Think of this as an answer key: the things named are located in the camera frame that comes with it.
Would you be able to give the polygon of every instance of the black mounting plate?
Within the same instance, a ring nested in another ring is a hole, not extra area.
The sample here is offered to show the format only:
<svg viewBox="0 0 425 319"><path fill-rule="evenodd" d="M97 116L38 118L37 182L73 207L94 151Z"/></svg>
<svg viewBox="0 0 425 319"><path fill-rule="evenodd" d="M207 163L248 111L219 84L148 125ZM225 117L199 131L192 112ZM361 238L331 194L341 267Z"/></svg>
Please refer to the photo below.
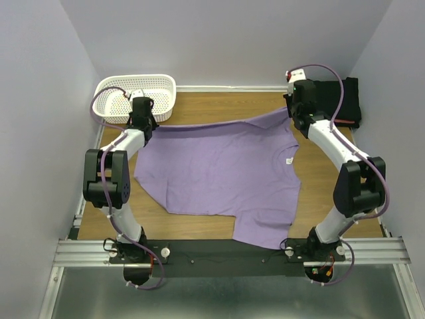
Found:
<svg viewBox="0 0 425 319"><path fill-rule="evenodd" d="M146 248L153 251L163 264L167 264L168 257L162 257L161 250L169 248L168 242L163 241L158 245L155 241L151 241L146 244ZM109 258L111 264L149 264L151 262L151 257L133 244L118 243L117 245L114 243L112 249L117 249L118 254L115 257Z"/></svg>
<svg viewBox="0 0 425 319"><path fill-rule="evenodd" d="M289 263L307 263L307 262L326 262L329 260L329 254L333 255L335 261L345 261L345 256L337 253L336 249L316 250L313 256L307 254L307 239L306 238L288 238L285 241L285 249L291 247L294 250L292 256L287 256Z"/></svg>
<svg viewBox="0 0 425 319"><path fill-rule="evenodd" d="M300 263L289 263L283 250L265 249L232 239L148 240L146 246L163 261L167 278L224 276L305 276ZM169 247L170 255L161 257L161 249ZM147 264L150 258L140 248L124 257L110 259L113 264ZM160 271L153 267L153 275Z"/></svg>

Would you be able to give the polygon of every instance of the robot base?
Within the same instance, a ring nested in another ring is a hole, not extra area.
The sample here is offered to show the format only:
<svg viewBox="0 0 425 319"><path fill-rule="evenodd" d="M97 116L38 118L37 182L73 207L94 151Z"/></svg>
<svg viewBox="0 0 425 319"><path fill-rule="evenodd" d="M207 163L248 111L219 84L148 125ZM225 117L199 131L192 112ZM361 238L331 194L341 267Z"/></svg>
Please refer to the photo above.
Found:
<svg viewBox="0 0 425 319"><path fill-rule="evenodd" d="M320 249L309 250L308 239L306 238L288 238L285 242L285 254L289 263L308 263L308 262L326 262L329 255L332 255L335 261L345 261L345 255L339 255L337 247L341 243L320 244Z"/></svg>
<svg viewBox="0 0 425 319"><path fill-rule="evenodd" d="M155 243L148 242L148 244L144 245L153 251L163 264L168 262L168 257L163 257L161 254L164 248L169 248L168 243L162 243L161 246L159 246ZM111 264L149 264L151 262L151 257L145 253L145 251L133 244L116 242L112 245L112 250L116 251L116 253L110 253L109 262Z"/></svg>

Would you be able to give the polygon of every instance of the black folded cloth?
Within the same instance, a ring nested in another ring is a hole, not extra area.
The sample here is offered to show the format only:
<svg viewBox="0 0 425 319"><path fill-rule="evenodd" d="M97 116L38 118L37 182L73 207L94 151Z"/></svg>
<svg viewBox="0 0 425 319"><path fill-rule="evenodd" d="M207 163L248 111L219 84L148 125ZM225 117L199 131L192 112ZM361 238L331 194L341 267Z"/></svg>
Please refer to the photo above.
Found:
<svg viewBox="0 0 425 319"><path fill-rule="evenodd" d="M338 106L341 89L338 81L314 81L316 86L317 109L332 116ZM359 79L343 80L344 99L335 119L335 125L358 128L361 121L359 106Z"/></svg>

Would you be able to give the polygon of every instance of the white plastic basket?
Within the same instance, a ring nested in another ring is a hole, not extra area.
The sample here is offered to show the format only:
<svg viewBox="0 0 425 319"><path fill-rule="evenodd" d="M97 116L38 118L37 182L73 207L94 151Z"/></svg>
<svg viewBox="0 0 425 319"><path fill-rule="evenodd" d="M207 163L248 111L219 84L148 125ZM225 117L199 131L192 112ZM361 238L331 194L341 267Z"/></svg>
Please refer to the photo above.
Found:
<svg viewBox="0 0 425 319"><path fill-rule="evenodd" d="M152 114L157 122L168 120L173 113L176 86L174 79L169 75L110 76L99 83L95 94L107 86L119 86L127 91L142 89L145 96L155 101ZM123 124L128 121L128 113L131 112L131 107L121 91L107 90L95 101L93 111L108 123Z"/></svg>

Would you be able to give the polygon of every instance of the metal floor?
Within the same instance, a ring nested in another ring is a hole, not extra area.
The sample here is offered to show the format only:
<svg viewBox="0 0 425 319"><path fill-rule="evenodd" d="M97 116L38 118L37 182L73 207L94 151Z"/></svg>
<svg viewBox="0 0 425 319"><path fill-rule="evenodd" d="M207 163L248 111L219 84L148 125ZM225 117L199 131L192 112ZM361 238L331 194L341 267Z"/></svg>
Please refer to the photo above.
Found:
<svg viewBox="0 0 425 319"><path fill-rule="evenodd" d="M346 266L337 266L341 274ZM284 276L169 278L157 290L126 287L122 269L66 268L58 319L409 318L392 265L356 265L330 287Z"/></svg>

